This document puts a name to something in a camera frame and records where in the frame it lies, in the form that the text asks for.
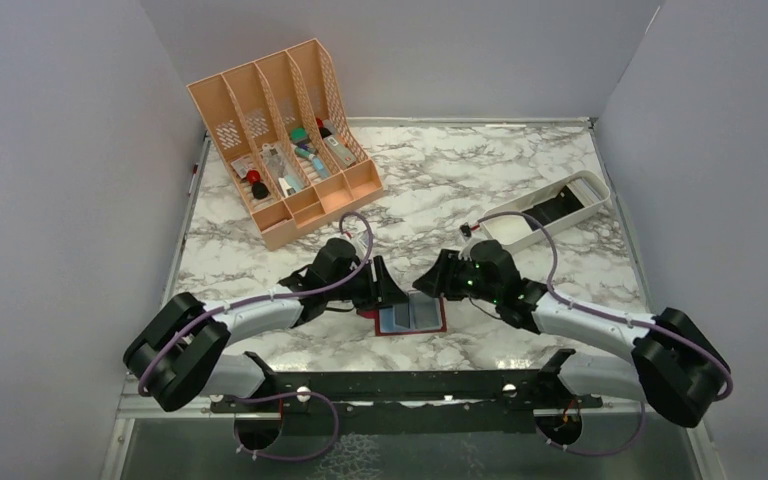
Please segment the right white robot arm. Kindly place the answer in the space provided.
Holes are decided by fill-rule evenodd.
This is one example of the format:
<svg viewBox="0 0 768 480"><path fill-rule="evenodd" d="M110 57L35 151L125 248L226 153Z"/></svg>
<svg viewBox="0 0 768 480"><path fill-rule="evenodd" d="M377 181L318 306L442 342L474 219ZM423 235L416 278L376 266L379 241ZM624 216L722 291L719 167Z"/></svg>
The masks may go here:
<svg viewBox="0 0 768 480"><path fill-rule="evenodd" d="M658 315L561 302L536 280L521 276L512 255L495 240L480 241L468 257L443 249L413 283L431 297L475 298L494 305L509 326L573 339L603 351L573 353L537 380L539 398L560 407L576 394L644 401L664 419L697 426L728 389L728 364L684 312Z"/></svg>

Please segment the red leather card holder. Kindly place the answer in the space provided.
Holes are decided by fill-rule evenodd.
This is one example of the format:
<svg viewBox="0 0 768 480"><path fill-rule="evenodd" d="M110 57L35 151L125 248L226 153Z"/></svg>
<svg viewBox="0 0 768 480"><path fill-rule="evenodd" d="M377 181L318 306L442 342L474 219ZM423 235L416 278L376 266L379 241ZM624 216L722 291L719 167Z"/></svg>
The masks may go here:
<svg viewBox="0 0 768 480"><path fill-rule="evenodd" d="M376 336L443 333L447 331L444 302L419 291L411 291L409 302L379 310L357 311L374 322Z"/></svg>

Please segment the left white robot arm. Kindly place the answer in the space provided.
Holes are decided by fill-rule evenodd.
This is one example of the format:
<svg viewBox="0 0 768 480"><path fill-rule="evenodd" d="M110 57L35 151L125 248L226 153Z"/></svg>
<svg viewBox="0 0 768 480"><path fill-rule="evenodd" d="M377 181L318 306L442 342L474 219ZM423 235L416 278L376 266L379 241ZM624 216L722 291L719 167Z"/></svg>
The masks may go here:
<svg viewBox="0 0 768 480"><path fill-rule="evenodd" d="M175 295L123 355L138 391L166 412L199 396L237 397L258 411L273 401L267 365L251 354L229 356L227 347L273 330L302 326L331 302L357 311L405 304L408 295L389 275L382 257L369 257L343 238L331 238L313 261L266 293L209 306L189 292Z"/></svg>

